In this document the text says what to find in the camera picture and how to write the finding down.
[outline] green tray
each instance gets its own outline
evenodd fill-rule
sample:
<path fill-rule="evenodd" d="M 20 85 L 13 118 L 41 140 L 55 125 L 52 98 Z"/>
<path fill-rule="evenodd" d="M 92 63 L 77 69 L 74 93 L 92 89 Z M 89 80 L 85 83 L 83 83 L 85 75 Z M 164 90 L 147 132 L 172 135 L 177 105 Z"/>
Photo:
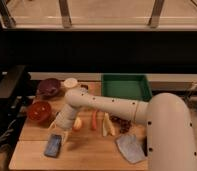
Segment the green tray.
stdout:
<path fill-rule="evenodd" d="M 102 95 L 124 99 L 149 101 L 152 92 L 145 75 L 102 74 Z"/>

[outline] food item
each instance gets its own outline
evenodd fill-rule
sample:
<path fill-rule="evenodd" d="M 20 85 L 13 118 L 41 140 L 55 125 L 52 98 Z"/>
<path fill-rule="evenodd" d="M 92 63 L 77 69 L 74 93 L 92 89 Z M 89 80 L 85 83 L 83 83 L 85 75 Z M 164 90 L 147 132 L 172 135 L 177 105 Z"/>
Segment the food item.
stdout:
<path fill-rule="evenodd" d="M 83 121 L 81 120 L 80 117 L 76 117 L 76 120 L 74 122 L 74 125 L 73 125 L 73 131 L 79 131 L 83 126 Z"/>
<path fill-rule="evenodd" d="M 36 123 L 45 122 L 51 115 L 51 105 L 46 101 L 35 102 L 27 108 L 27 117 Z"/>
<path fill-rule="evenodd" d="M 45 97 L 53 97 L 59 93 L 61 82 L 56 78 L 42 80 L 38 85 L 38 94 Z"/>
<path fill-rule="evenodd" d="M 105 113 L 103 120 L 103 136 L 107 136 L 107 134 L 115 136 L 116 132 L 115 132 L 115 127 L 113 126 L 113 123 L 109 118 L 109 114 Z"/>
<path fill-rule="evenodd" d="M 67 78 L 65 81 L 64 81 L 64 87 L 66 89 L 70 89 L 70 88 L 74 88 L 78 85 L 78 80 L 75 79 L 75 78 Z"/>
<path fill-rule="evenodd" d="M 97 113 L 98 113 L 98 110 L 94 110 L 93 113 L 92 113 L 92 126 L 91 126 L 91 129 L 92 130 L 96 130 L 97 129 Z"/>
<path fill-rule="evenodd" d="M 112 122 L 118 123 L 120 125 L 120 133 L 124 134 L 129 131 L 130 127 L 132 126 L 131 121 L 127 121 L 116 116 L 110 116 L 110 120 Z"/>

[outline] wooden table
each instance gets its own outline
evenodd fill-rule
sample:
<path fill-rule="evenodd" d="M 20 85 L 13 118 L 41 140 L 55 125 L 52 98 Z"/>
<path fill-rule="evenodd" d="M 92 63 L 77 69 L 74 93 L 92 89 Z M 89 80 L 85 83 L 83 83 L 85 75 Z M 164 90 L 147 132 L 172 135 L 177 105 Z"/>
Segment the wooden table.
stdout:
<path fill-rule="evenodd" d="M 89 93 L 101 94 L 100 82 L 85 82 L 84 84 L 89 86 Z M 53 108 L 53 114 L 55 114 L 64 105 L 64 90 L 58 97 L 50 99 L 49 102 Z M 97 130 L 91 130 L 93 110 L 86 107 L 80 110 L 78 115 L 84 121 L 84 127 L 79 132 L 71 132 L 67 143 L 61 147 L 58 158 L 49 158 L 43 155 L 49 137 L 47 128 L 54 117 L 41 126 L 27 119 L 9 169 L 12 171 L 147 170 L 147 160 L 130 164 L 122 157 L 115 144 L 115 139 L 119 135 L 115 137 L 102 136 L 103 112 L 98 113 Z M 134 127 L 137 136 L 145 134 L 145 128 L 142 126 Z"/>

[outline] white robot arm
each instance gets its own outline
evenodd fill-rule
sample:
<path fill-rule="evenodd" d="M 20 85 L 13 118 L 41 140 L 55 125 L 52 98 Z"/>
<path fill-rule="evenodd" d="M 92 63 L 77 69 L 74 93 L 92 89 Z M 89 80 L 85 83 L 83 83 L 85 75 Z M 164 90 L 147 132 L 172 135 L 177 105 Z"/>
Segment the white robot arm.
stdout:
<path fill-rule="evenodd" d="M 54 121 L 62 129 L 72 128 L 80 107 L 94 107 L 147 125 L 149 171 L 197 171 L 189 109 L 178 96 L 162 93 L 146 103 L 93 96 L 83 88 L 76 88 L 66 92 L 65 101 L 65 106 Z"/>

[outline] carrot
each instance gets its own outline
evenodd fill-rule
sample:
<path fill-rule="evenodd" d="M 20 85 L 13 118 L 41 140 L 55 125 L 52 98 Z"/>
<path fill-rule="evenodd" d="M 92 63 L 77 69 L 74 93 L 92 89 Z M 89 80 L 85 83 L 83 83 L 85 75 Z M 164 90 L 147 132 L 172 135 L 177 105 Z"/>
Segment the carrot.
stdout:
<path fill-rule="evenodd" d="M 93 113 L 92 113 L 92 125 L 91 125 L 91 129 L 92 130 L 96 130 L 97 129 L 97 113 L 98 113 L 98 110 L 94 110 Z"/>

